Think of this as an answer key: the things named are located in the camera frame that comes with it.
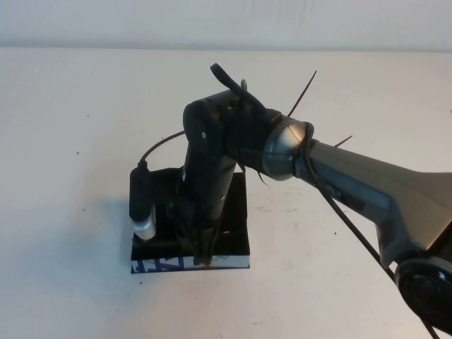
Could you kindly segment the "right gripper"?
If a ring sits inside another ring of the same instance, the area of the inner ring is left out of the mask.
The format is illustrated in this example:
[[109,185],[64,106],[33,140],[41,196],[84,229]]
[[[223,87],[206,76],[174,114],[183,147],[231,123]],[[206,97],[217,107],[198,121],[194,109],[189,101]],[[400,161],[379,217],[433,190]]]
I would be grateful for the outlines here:
[[194,248],[194,264],[210,264],[222,218],[222,200],[202,204],[178,198],[170,203],[168,215],[181,242]]

